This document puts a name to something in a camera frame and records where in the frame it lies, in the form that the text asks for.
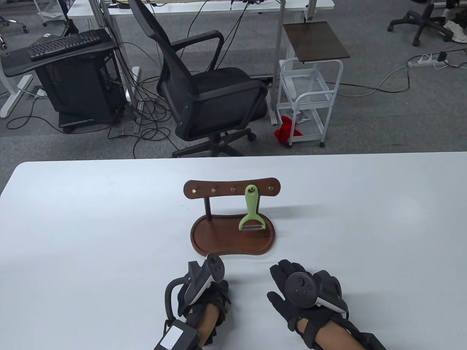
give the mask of green peeler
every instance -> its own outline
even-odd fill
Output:
[[[247,210],[248,214],[240,221],[238,225],[238,229],[240,231],[256,231],[256,230],[265,230],[266,223],[264,222],[263,218],[258,215],[258,201],[259,201],[259,193],[258,188],[255,185],[248,185],[245,188],[245,199],[247,201]],[[261,223],[261,225],[245,225],[249,220],[256,220]]]

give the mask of wooden tray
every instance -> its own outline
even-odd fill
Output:
[[[211,215],[211,221],[206,219],[206,215],[200,217],[191,228],[193,248],[203,256],[208,253],[218,255],[266,253],[271,249],[275,238],[272,222],[263,214],[259,214],[266,223],[265,230],[239,231],[238,224],[245,215]],[[247,224],[256,223],[256,221],[247,222]]]

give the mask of white label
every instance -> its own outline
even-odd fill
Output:
[[[183,334],[183,331],[180,328],[172,326],[165,337],[161,341],[161,345],[167,350],[172,350],[177,340]]]

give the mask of hand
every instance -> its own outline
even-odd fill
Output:
[[[291,263],[288,260],[281,260],[277,265],[269,269],[271,276],[276,282],[277,287],[285,297],[285,282],[288,277],[295,272],[307,272],[300,264]],[[304,340],[306,346],[310,349],[316,345],[315,338],[319,330],[325,326],[335,314],[334,311],[325,308],[313,306],[310,309],[302,309],[292,304],[288,298],[285,300],[275,292],[268,293],[268,299],[272,306],[287,321],[289,329],[296,331]]]
[[[188,284],[185,284],[178,292],[178,315],[185,316],[186,324],[196,328],[201,335],[199,347],[211,344],[216,335],[215,327],[220,326],[226,319],[226,313],[230,306],[227,297],[229,284],[226,280],[220,283],[211,283],[200,298],[193,305],[185,304],[185,293]]]

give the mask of chair wheel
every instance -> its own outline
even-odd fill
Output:
[[[253,142],[254,140],[256,140],[256,134],[254,133],[247,134],[247,139],[248,141]]]

